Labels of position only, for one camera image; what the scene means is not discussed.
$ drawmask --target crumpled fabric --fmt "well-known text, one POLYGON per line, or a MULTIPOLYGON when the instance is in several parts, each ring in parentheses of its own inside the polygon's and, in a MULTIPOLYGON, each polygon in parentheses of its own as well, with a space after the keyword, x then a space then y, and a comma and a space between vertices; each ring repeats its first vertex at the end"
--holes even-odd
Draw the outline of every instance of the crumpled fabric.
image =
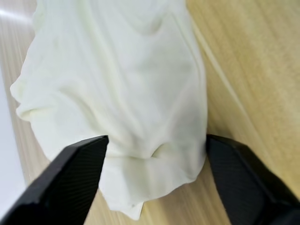
POLYGON ((183 0, 38 0, 33 24, 11 93, 49 160, 109 135, 99 188, 136 220, 197 178, 206 83, 183 0))

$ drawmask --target wooden table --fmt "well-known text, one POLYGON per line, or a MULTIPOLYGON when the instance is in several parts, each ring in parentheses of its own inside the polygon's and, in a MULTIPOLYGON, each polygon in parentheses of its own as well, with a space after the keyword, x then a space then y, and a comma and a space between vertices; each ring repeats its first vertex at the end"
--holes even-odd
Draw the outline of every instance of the wooden table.
MULTIPOLYGON (((187 0, 207 71, 208 132, 250 146, 300 197, 300 1, 187 0)), ((0 2, 0 65, 25 179, 48 165, 9 87, 34 38, 34 0, 0 2)), ((98 192, 86 224, 228 225, 206 162, 196 182, 145 203, 132 221, 98 192)))

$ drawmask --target light wood surface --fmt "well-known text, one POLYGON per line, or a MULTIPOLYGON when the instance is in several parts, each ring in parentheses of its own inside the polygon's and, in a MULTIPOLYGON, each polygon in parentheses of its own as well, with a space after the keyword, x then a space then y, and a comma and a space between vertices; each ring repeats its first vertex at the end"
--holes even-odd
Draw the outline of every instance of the light wood surface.
MULTIPOLYGON (((250 146, 300 197, 300 1, 187 0, 207 71, 208 132, 250 146)), ((0 1, 0 65, 25 179, 48 165, 9 87, 34 38, 35 0, 0 1)), ((196 182, 145 203, 141 219, 112 212, 98 192, 86 224, 228 225, 206 162, 196 182)))

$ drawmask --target wood grain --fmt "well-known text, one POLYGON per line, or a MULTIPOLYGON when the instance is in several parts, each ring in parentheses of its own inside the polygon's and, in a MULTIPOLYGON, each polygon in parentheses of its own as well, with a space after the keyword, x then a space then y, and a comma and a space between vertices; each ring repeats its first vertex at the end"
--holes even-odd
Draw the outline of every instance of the wood grain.
MULTIPOLYGON (((300 196, 300 2, 187 0, 207 71, 208 132, 246 143, 300 196)), ((34 0, 0 2, 0 65, 25 179, 48 165, 9 87, 34 38, 34 0)), ((132 221, 97 193, 86 224, 228 225, 207 161, 196 182, 145 203, 132 221)))

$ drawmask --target white surface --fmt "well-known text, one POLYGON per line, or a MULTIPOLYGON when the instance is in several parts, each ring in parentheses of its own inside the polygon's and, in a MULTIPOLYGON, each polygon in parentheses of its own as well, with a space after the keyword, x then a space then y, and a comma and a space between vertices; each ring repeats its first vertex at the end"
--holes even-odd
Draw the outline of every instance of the white surface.
POLYGON ((25 190, 25 181, 0 68, 0 218, 25 190))
POLYGON ((109 135, 99 187, 133 219, 144 201, 197 178, 206 83, 183 0, 44 0, 34 24, 11 93, 50 160, 109 135))

